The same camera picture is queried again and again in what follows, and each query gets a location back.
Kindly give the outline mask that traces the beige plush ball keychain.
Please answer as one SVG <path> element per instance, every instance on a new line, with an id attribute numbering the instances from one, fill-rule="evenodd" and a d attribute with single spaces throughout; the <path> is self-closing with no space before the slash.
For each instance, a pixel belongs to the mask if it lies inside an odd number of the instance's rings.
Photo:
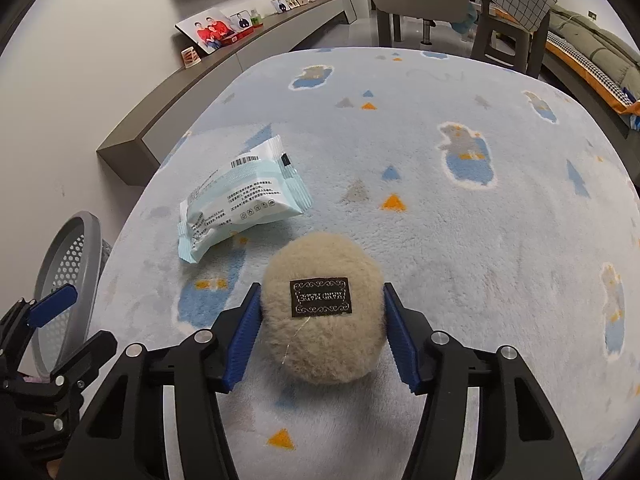
<path id="1" fill-rule="evenodd" d="M 262 279 L 267 344 L 293 376 L 354 382 L 374 369 L 386 339 L 384 278 L 347 237 L 312 232 L 269 261 Z"/>

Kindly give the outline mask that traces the grey perforated trash basket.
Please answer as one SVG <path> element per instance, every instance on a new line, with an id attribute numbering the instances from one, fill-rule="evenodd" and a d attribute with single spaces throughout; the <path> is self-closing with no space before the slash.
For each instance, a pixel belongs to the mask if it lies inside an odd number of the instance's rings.
<path id="1" fill-rule="evenodd" d="M 77 292 L 76 302 L 32 337 L 35 367 L 47 377 L 86 341 L 99 280 L 111 255 L 98 217 L 79 211 L 55 235 L 37 276 L 34 296 L 40 300 L 65 285 Z"/>

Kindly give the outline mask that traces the light blue wipes packet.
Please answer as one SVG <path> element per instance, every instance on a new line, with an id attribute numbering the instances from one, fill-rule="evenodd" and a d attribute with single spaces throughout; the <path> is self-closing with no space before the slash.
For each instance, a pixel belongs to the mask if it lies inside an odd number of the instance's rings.
<path id="1" fill-rule="evenodd" d="M 198 263 L 218 243 L 311 206 L 280 136 L 272 136 L 214 171 L 180 204 L 178 256 Z"/>

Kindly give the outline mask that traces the long floating tv cabinet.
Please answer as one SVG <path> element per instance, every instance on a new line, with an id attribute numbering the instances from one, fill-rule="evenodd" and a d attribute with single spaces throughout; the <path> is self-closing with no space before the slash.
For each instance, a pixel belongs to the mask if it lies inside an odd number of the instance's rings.
<path id="1" fill-rule="evenodd" d="M 293 50 L 343 13 L 343 0 L 318 0 L 268 16 L 235 44 L 165 79 L 116 126 L 96 154 L 122 182 L 147 185 L 186 130 L 236 77 L 265 58 Z"/>

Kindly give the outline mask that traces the light blue patterned table cover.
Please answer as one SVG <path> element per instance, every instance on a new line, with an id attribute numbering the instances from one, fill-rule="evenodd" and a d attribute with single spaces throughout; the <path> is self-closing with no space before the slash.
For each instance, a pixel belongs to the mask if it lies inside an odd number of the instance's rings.
<path id="1" fill-rule="evenodd" d="M 312 206 L 178 255 L 179 206 L 278 136 Z M 542 81 L 457 56 L 341 48 L 268 58 L 186 129 L 130 214 L 91 326 L 178 344 L 239 304 L 290 240 L 348 237 L 402 302 L 469 347 L 510 344 L 597 479 L 639 418 L 639 197 L 608 138 Z"/>

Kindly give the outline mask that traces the red striped paper cup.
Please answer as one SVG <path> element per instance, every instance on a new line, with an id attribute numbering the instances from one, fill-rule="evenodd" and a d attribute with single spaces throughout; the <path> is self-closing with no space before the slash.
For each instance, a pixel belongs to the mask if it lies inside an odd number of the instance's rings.
<path id="1" fill-rule="evenodd" d="M 194 47 L 188 47 L 180 52 L 184 68 L 187 70 L 201 62 L 201 58 Z"/>

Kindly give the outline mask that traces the red flat box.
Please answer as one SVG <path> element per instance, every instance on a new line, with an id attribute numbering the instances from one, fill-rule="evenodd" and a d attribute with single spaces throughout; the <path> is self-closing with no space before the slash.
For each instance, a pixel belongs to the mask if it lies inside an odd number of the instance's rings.
<path id="1" fill-rule="evenodd" d="M 220 40 L 220 43 L 223 46 L 231 46 L 241 39 L 250 36 L 254 32 L 254 30 L 254 27 L 247 27 L 239 30 L 238 32 L 232 32 L 232 34 L 224 36 L 224 38 Z"/>

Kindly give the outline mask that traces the green small bottle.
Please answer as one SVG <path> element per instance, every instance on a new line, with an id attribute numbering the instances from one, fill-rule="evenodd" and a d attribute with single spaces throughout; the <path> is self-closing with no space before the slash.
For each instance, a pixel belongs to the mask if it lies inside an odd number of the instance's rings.
<path id="1" fill-rule="evenodd" d="M 262 27 L 262 16 L 256 9 L 250 11 L 250 21 L 254 28 Z"/>

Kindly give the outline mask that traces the green quilted sofa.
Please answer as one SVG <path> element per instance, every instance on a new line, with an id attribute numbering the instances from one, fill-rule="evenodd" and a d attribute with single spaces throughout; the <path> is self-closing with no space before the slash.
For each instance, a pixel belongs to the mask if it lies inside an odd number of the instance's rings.
<path id="1" fill-rule="evenodd" d="M 562 6 L 550 10 L 546 49 L 639 130 L 639 53 L 612 32 Z"/>

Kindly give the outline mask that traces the checkered cloth covered table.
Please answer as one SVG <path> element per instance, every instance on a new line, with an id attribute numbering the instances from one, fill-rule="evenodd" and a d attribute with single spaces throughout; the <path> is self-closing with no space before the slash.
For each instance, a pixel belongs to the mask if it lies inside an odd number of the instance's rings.
<path id="1" fill-rule="evenodd" d="M 558 0 L 470 0 L 477 30 L 471 58 L 536 78 L 546 47 L 550 10 Z"/>

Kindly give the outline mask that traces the family photo frame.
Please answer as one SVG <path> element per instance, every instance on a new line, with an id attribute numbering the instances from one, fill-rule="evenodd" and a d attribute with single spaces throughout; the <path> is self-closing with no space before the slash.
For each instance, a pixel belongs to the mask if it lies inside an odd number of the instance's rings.
<path id="1" fill-rule="evenodd" d="M 190 38 L 206 54 L 218 50 L 224 40 L 235 33 L 230 18 L 214 6 L 190 18 L 185 18 L 175 24 L 175 28 Z"/>

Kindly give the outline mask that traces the small photo frame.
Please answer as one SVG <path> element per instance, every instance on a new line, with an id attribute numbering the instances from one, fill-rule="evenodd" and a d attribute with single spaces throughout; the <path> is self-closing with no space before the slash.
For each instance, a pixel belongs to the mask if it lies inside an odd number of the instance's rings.
<path id="1" fill-rule="evenodd" d="M 242 10 L 240 12 L 236 12 L 230 16 L 230 20 L 233 28 L 240 32 L 241 30 L 252 28 L 252 17 L 250 16 L 250 12 L 247 10 Z"/>

